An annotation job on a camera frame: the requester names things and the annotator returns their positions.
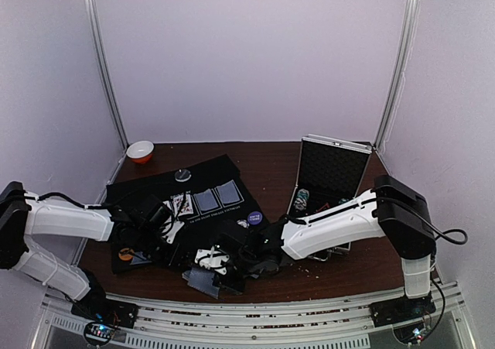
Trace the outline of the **orange big blind button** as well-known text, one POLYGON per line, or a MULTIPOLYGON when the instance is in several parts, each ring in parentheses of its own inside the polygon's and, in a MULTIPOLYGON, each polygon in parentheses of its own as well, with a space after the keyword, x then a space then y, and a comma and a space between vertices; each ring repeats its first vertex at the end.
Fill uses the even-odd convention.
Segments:
POLYGON ((135 253, 131 248, 122 248, 118 251, 118 257, 123 262, 131 262, 135 257, 135 253))

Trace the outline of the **white dealer button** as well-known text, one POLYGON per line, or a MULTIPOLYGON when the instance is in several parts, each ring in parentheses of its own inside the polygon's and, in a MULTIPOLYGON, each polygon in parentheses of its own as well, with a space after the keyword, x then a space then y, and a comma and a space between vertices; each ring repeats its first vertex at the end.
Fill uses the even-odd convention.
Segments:
POLYGON ((178 169, 174 173, 174 178, 179 183, 185 183, 190 180, 192 174, 188 169, 178 169))

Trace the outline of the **purple small blind button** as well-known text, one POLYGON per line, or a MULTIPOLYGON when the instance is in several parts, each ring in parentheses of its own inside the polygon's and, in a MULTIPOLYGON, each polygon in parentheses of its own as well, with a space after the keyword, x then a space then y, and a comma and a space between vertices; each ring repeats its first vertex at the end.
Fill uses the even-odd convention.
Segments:
POLYGON ((247 223, 250 226, 259 225, 264 220, 264 215, 260 211, 252 211, 247 216, 247 223))

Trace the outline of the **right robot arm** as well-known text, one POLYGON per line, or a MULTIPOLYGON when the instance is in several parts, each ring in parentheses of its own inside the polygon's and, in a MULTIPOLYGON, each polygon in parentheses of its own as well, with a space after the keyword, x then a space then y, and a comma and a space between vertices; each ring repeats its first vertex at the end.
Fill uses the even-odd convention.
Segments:
POLYGON ((397 313, 407 320, 426 306, 431 257, 436 252, 426 199, 389 175, 344 204, 306 217, 285 215, 274 223, 249 228, 225 221, 215 244, 227 254, 225 275, 214 282, 240 295, 248 278, 277 272, 282 266, 317 252, 368 238, 386 237, 401 258, 405 296, 397 313))

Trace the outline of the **aluminium poker case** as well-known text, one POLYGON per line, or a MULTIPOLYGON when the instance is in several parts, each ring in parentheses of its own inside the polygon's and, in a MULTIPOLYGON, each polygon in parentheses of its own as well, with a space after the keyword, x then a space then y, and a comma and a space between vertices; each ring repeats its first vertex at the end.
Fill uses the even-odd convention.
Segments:
POLYGON ((309 134, 302 139, 299 169, 288 215, 304 221, 289 221, 282 232, 283 252, 292 260, 307 258, 322 250, 384 235, 371 216, 374 195, 356 198, 372 153, 367 144, 309 134), (294 199, 299 189, 310 192, 307 208, 297 211, 294 199), (339 204, 341 198, 349 199, 339 204), (316 211, 325 203, 329 210, 316 211))

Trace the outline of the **black poker mat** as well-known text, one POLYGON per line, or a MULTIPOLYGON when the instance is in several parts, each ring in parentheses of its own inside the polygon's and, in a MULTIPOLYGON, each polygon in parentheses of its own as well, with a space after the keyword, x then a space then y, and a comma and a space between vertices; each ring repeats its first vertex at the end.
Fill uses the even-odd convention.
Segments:
MULTIPOLYGON (((191 196, 194 214, 178 215, 184 226, 176 234, 172 244, 170 264, 163 266, 171 269, 181 269, 193 262, 198 250, 209 250, 216 246, 214 244, 216 229, 221 222, 227 220, 247 222, 249 213, 262 212, 258 202, 242 182, 240 170, 229 156, 222 155, 209 159, 188 167, 188 170, 192 176, 185 183, 177 182, 174 172, 167 172, 111 184, 107 188, 106 204, 118 203, 126 213, 130 213, 133 207, 150 195, 155 195, 162 202, 171 205, 172 198, 176 195, 188 193, 191 196), (220 201, 217 187, 230 181, 235 182, 241 199, 237 203, 225 205, 220 201), (212 190, 216 198, 217 208, 202 212, 194 195, 208 189, 212 190)), ((264 220, 259 225, 268 224, 268 219, 264 215, 264 220)), ((115 253, 112 258, 112 271, 123 272, 125 267, 122 266, 122 260, 117 255, 117 246, 112 244, 112 247, 115 253)))

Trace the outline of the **poker chip stack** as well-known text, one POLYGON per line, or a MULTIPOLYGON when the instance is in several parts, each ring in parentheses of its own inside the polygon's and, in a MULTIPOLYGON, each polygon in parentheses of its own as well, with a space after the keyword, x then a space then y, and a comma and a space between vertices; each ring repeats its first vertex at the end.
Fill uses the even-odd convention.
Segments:
POLYGON ((239 220, 239 221, 237 221, 237 223, 238 223, 240 226, 244 227, 244 228, 247 228, 247 227, 248 227, 248 223, 247 223, 246 221, 239 220))

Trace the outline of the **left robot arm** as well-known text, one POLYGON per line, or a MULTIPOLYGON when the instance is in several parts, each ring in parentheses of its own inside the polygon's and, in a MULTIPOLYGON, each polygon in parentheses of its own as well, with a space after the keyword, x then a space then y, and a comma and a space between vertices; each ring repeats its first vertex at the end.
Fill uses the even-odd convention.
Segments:
POLYGON ((103 321, 111 315, 111 304, 96 277, 61 260, 34 236, 109 241, 160 262, 183 226, 173 206, 154 196, 126 213, 118 203, 81 204, 58 192, 37 196, 12 181, 1 192, 1 267, 61 291, 93 320, 103 321))

